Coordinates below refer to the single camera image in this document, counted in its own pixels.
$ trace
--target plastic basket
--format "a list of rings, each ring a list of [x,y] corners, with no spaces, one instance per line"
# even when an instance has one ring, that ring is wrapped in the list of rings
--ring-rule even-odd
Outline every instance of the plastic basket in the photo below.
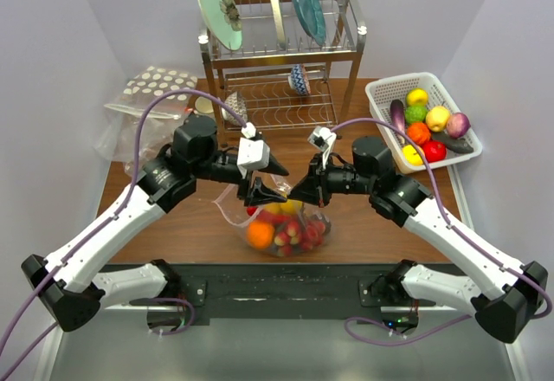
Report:
[[[427,109],[436,106],[445,106],[450,113],[458,113],[461,111],[436,76],[429,72],[420,72],[383,78],[379,81],[367,84],[365,86],[365,93],[370,99],[371,116],[375,119],[390,123],[390,102],[393,100],[400,100],[405,105],[406,95],[414,88],[422,88],[427,91]],[[391,149],[392,156],[398,165],[398,169],[402,173],[408,174],[414,171],[425,170],[424,165],[415,166],[408,163],[408,160],[406,160],[402,153],[400,140],[392,130],[383,126],[377,126],[377,128],[383,135],[385,143]],[[467,131],[464,139],[473,147],[473,152],[458,154],[448,150],[446,158],[439,162],[431,163],[431,168],[436,169],[438,167],[454,165],[479,156],[483,151],[483,146],[477,138],[477,135],[475,135],[473,128]]]

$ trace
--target blue patterned bowl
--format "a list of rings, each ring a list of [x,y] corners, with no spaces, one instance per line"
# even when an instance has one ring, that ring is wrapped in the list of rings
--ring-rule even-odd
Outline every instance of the blue patterned bowl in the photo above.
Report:
[[[310,82],[304,65],[297,63],[293,66],[293,70],[288,76],[288,85],[290,85],[298,95],[309,95],[311,93]]]

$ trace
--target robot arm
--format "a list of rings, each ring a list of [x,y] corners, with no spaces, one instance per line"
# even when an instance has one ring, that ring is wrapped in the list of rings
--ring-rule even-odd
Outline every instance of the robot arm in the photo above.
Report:
[[[449,212],[446,215],[451,223],[447,225],[431,192],[413,178],[395,172],[390,149],[380,138],[356,139],[352,144],[353,163],[341,159],[343,164],[335,165],[332,135],[318,128],[310,136],[309,141],[321,152],[314,155],[307,175],[288,196],[326,206],[333,193],[369,195],[370,205],[380,216],[431,243],[466,275],[439,273],[402,261],[368,287],[371,292],[391,301],[410,297],[454,307],[474,316],[494,338],[513,342],[543,299],[506,270],[518,270],[541,287],[546,286],[546,270],[537,262],[524,265],[501,252]],[[469,245],[453,227],[503,266]]]
[[[208,117],[189,117],[175,131],[171,145],[165,146],[144,166],[126,208],[119,215],[115,212],[125,202],[131,184],[71,242],[46,258],[32,255],[23,262],[23,272],[33,287],[61,266],[40,298],[64,331],[85,325],[104,307],[181,294],[179,275],[162,260],[113,273],[100,273],[100,270],[142,229],[193,194],[197,179],[237,184],[237,197],[247,206],[286,201],[268,189],[260,178],[252,180],[252,170],[282,176],[288,171],[270,154],[252,125],[243,133],[248,139],[241,140],[238,155],[219,151],[215,121]],[[67,253],[106,220],[108,224],[64,263],[62,259]]]

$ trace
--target eggplant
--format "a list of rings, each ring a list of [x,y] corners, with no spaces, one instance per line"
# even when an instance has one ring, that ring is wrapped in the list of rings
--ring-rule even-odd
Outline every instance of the eggplant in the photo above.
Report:
[[[473,147],[464,139],[453,139],[444,132],[432,132],[433,140],[440,141],[452,152],[459,154],[468,154],[473,152]]]
[[[404,118],[404,104],[400,100],[393,100],[390,103],[390,122],[401,132],[405,132],[406,119]],[[400,134],[398,134],[400,144],[403,145],[405,140]]]

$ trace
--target metal dish rack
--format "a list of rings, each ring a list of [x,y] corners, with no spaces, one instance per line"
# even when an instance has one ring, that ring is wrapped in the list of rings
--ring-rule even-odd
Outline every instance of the metal dish rack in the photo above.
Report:
[[[270,0],[235,0],[242,20],[242,47],[224,47],[205,27],[198,42],[209,92],[225,100],[240,91],[248,120],[260,130],[333,126],[345,120],[364,52],[367,28],[358,0],[319,0],[325,16],[327,38],[319,46],[308,37],[291,0],[280,0],[287,46],[277,41]],[[349,80],[340,114],[329,88],[331,65],[350,62]],[[293,64],[303,63],[312,94],[300,97],[288,85]],[[240,131],[214,111],[220,142]]]

